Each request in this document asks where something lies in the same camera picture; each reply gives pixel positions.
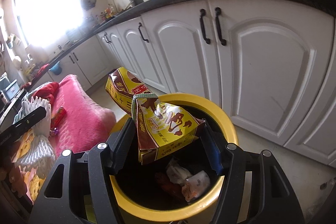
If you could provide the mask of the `white lower cabinets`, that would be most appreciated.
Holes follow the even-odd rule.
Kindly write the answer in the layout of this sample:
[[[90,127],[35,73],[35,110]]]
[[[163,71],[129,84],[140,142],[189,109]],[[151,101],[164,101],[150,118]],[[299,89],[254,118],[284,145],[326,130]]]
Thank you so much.
[[[56,59],[90,88],[117,66],[335,166],[335,16],[284,0],[200,0],[114,18]]]

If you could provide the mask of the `light blue cloth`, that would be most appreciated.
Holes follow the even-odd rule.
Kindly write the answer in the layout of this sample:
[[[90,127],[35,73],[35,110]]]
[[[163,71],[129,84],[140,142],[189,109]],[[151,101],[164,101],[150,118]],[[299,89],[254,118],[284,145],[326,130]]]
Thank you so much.
[[[18,111],[18,113],[16,114],[16,116],[14,117],[13,120],[13,124],[17,123],[18,121],[20,121],[21,119],[25,118],[25,116],[27,115],[27,111],[26,111],[26,102],[29,102],[29,100],[31,99],[33,93],[27,93],[25,94],[25,96],[22,98],[21,100],[21,108]]]

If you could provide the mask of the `blue plastic basin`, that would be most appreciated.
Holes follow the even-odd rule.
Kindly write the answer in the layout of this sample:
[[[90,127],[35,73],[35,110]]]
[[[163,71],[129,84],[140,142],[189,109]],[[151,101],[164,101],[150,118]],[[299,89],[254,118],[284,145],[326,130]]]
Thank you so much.
[[[50,68],[49,71],[56,76],[60,75],[62,73],[60,61],[58,61],[52,68]]]

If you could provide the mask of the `red folded cloth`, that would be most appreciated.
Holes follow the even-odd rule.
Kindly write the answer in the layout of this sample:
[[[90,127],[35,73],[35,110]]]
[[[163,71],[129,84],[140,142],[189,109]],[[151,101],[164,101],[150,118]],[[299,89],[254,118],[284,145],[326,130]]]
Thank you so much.
[[[37,91],[35,91],[32,97],[45,99],[52,106],[54,104],[55,94],[57,93],[58,89],[59,89],[59,83],[50,82],[45,84],[42,88],[39,88]]]

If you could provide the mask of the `small wall fan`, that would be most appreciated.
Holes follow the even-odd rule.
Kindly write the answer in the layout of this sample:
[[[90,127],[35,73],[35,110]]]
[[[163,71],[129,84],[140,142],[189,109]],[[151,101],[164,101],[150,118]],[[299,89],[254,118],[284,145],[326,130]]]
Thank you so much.
[[[88,11],[96,6],[96,1],[97,0],[81,0],[81,7],[85,11]]]

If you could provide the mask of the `white foam fruit net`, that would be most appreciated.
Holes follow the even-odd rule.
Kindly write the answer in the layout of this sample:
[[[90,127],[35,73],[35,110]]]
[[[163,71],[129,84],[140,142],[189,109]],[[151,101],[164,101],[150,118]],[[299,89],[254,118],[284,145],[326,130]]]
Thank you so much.
[[[49,141],[51,105],[47,100],[38,97],[32,97],[25,105],[27,115],[40,106],[45,108],[46,117],[31,128],[33,140],[30,147],[26,152],[22,152],[21,156],[17,157],[15,165],[21,167],[24,172],[30,172],[34,169],[37,176],[44,179],[56,162],[56,153]]]

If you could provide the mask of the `pink cartoon fleece blanket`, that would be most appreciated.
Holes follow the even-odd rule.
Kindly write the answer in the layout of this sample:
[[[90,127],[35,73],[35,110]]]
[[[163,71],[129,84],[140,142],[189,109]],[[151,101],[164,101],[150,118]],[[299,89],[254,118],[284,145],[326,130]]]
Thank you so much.
[[[54,104],[51,106],[51,118],[61,106],[67,113],[58,126],[59,134],[49,136],[56,159],[65,149],[74,153],[88,151],[94,145],[106,141],[116,124],[116,116],[112,110],[96,104],[83,90],[76,75],[67,75],[59,83]],[[39,178],[34,169],[24,172],[21,167],[15,165],[17,157],[28,150],[32,140],[33,131],[29,129],[14,143],[8,175],[12,192],[17,193],[19,197],[28,195],[31,201],[35,201],[46,178]]]

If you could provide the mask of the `red cylindrical wrapper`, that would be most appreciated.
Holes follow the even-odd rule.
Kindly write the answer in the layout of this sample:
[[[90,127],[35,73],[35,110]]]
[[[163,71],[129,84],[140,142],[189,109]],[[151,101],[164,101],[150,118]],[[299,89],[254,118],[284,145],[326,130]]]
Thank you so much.
[[[66,116],[66,110],[63,106],[61,106],[57,112],[52,116],[51,118],[51,126],[50,128],[52,130],[54,130],[55,128],[57,128],[60,124],[61,121],[64,119],[64,117]]]

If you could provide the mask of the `yellow rimmed black trash bin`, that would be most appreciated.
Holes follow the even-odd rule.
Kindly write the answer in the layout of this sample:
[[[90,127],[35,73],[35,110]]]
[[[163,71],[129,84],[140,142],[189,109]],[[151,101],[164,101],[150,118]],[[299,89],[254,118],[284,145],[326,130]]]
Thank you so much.
[[[229,143],[238,143],[231,120],[212,101],[185,93],[164,94],[159,100],[181,106],[195,118],[206,120],[208,127],[222,133]],[[205,171],[210,178],[210,187],[205,194],[191,203],[186,202],[181,186],[170,182],[166,174],[172,162],[192,174]],[[162,159],[142,165],[138,161],[138,140],[134,138],[124,169],[110,180],[125,223],[209,223],[224,178],[211,169],[200,139]]]

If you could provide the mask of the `yellow brown snack box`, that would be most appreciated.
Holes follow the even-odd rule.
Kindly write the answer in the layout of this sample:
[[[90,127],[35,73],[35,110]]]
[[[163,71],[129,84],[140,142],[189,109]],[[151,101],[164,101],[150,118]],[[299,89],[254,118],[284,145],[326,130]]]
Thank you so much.
[[[138,160],[149,164],[197,140],[205,120],[181,106],[162,102],[130,71],[119,67],[107,79],[106,92],[135,122]]]

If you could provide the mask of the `white wrapper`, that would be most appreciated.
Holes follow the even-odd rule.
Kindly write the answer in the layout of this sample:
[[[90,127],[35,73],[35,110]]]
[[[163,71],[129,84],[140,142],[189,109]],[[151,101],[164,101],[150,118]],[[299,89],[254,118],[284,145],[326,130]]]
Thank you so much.
[[[182,188],[182,195],[186,202],[191,202],[205,194],[211,185],[210,178],[205,171],[201,170],[192,175],[187,169],[176,162],[169,164],[166,171],[170,182],[178,184]]]

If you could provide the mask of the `purple dark candy wrapper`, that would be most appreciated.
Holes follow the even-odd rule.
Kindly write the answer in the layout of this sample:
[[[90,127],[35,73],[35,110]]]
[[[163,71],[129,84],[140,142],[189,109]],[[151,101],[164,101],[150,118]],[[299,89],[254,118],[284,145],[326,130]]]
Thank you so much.
[[[59,129],[57,127],[50,129],[50,137],[56,136],[59,134]]]

